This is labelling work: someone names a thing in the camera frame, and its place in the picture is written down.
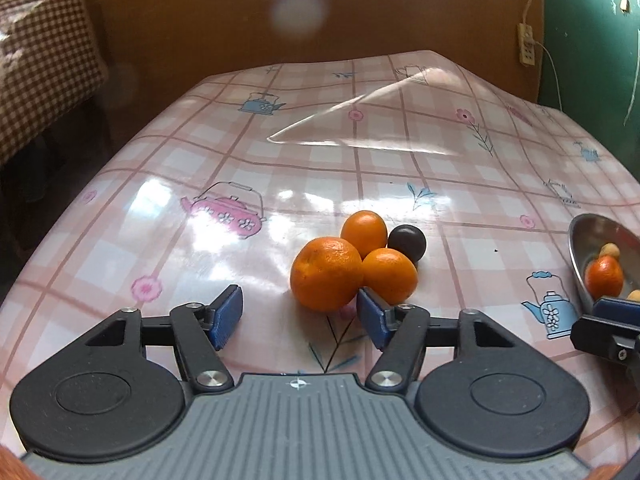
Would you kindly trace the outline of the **small orange kumquat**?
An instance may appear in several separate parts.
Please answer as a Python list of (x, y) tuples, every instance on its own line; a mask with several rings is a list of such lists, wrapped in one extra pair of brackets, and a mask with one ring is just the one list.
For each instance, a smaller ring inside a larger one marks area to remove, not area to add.
[(416, 267), (398, 250), (378, 248), (362, 262), (363, 285), (372, 289), (391, 306), (402, 304), (418, 286)]
[(386, 246), (386, 224), (374, 211), (360, 210), (351, 214), (344, 222), (341, 238), (352, 244), (364, 259), (370, 252)]

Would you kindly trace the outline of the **brown checkered chair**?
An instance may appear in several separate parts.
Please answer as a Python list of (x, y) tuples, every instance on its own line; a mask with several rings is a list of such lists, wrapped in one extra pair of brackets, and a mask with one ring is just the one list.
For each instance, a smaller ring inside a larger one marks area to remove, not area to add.
[(1, 0), (1, 161), (106, 80), (85, 0)]

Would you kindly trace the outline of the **large wrinkled orange mandarin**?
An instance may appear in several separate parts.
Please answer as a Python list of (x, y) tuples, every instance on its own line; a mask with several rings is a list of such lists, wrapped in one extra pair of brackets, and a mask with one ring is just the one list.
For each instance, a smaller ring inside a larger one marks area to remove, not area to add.
[(304, 308), (331, 313), (345, 307), (363, 283), (358, 250), (341, 237), (317, 237), (297, 254), (290, 289)]

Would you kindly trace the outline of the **pink plaid vinyl tablecloth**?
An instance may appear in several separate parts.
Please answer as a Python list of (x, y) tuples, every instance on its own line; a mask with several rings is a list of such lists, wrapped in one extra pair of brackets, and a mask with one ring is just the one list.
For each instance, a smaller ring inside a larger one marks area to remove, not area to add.
[(634, 387), (576, 351), (578, 214), (639, 226), (639, 185), (580, 125), (431, 51), (204, 79), (129, 141), (35, 250), (1, 308), (1, 393), (121, 308), (163, 315), (242, 287), (234, 374), (349, 372), (378, 354), (349, 310), (299, 307), (295, 256), (360, 210), (426, 238), (412, 302), (486, 312), (573, 373), (589, 463), (638, 450)]

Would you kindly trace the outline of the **beige wall power socket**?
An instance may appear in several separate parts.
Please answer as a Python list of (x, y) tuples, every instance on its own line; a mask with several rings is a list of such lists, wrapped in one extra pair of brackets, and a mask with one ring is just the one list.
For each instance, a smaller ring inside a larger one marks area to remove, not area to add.
[(520, 62), (524, 66), (534, 66), (536, 41), (533, 36), (532, 26), (518, 24), (518, 48), (520, 49)]

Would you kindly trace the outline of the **metal bowl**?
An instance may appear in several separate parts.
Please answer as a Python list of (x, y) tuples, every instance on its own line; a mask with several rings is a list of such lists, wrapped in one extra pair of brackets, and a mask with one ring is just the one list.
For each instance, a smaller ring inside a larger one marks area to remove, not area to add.
[(586, 287), (586, 272), (605, 244), (613, 243), (620, 250), (624, 272), (620, 298), (639, 288), (639, 237), (626, 226), (600, 214), (578, 214), (570, 222), (567, 241), (574, 283), (585, 313), (590, 314), (594, 305)]

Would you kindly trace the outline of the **dark purple plum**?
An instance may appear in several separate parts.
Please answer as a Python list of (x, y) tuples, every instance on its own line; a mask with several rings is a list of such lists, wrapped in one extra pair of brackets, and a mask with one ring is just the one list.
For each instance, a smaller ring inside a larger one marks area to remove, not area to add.
[(426, 253), (426, 237), (416, 226), (401, 224), (388, 234), (387, 247), (401, 252), (413, 264), (417, 264)]

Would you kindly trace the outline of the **tan longan in bowl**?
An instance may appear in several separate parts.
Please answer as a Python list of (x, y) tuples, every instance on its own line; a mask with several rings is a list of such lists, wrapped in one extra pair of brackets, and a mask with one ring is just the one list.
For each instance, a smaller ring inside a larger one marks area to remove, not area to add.
[(600, 248), (599, 257), (620, 258), (620, 248), (615, 243), (606, 243)]

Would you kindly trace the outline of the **wooden headboard panel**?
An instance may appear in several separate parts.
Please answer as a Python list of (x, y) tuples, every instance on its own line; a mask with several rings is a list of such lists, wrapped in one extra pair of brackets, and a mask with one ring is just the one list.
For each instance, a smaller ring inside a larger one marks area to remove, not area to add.
[(541, 0), (86, 0), (110, 80), (102, 104), (138, 128), (209, 75), (281, 62), (433, 50), (526, 100), (540, 73), (516, 26)]

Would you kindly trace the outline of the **small orange kumquat front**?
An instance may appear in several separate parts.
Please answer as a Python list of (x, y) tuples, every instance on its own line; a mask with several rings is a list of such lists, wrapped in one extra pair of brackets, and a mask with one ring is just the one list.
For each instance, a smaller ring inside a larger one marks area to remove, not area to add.
[(378, 248), (362, 262), (363, 285), (372, 289), (391, 306), (402, 304), (418, 286), (416, 267), (398, 250)]

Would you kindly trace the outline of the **tan longan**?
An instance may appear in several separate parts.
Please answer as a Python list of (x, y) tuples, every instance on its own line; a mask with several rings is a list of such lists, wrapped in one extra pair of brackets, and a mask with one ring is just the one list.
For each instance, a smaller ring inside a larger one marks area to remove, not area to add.
[(639, 302), (640, 301), (640, 290), (639, 289), (632, 290), (628, 294), (627, 299), (630, 300), (630, 301)]
[(620, 248), (615, 243), (606, 243), (600, 248), (599, 257), (620, 258)]

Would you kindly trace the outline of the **orange mandarin in bowl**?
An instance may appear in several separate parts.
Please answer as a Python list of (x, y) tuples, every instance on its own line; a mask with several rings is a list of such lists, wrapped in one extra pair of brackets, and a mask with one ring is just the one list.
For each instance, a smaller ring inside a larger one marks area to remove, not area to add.
[(623, 269), (612, 256), (598, 257), (587, 266), (585, 285), (593, 300), (618, 297), (624, 286)]

